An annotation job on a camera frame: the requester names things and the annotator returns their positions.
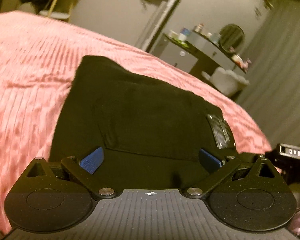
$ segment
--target pink blanket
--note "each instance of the pink blanket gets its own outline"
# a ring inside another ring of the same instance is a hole
[[[0,230],[11,229],[4,199],[36,156],[49,157],[59,113],[84,55],[109,57],[220,107],[239,152],[270,150],[237,104],[193,76],[132,46],[63,22],[21,12],[0,14]]]

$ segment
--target pink hand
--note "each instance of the pink hand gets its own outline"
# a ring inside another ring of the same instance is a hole
[[[300,212],[295,214],[295,216],[293,217],[290,225],[288,226],[288,229],[294,235],[296,235],[296,236],[300,235]]]

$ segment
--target black device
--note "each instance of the black device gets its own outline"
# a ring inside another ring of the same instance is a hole
[[[285,228],[296,200],[270,161],[292,159],[282,146],[268,158],[201,149],[210,175],[167,190],[117,192],[74,156],[61,163],[36,157],[6,197],[13,230],[4,239],[298,239]]]
[[[283,170],[282,176],[288,184],[300,182],[300,147],[278,144],[277,148],[266,153],[265,157]]]

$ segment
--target metal bolt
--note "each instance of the metal bolt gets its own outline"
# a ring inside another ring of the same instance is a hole
[[[199,196],[202,194],[203,191],[202,191],[202,189],[200,189],[198,187],[191,187],[191,188],[188,188],[187,192],[191,196]]]
[[[261,160],[263,160],[263,161],[266,161],[266,160],[267,160],[267,158],[263,157],[262,154],[259,155],[259,158],[260,158]]]
[[[99,194],[102,196],[111,196],[114,193],[114,190],[109,187],[104,187],[99,190]]]

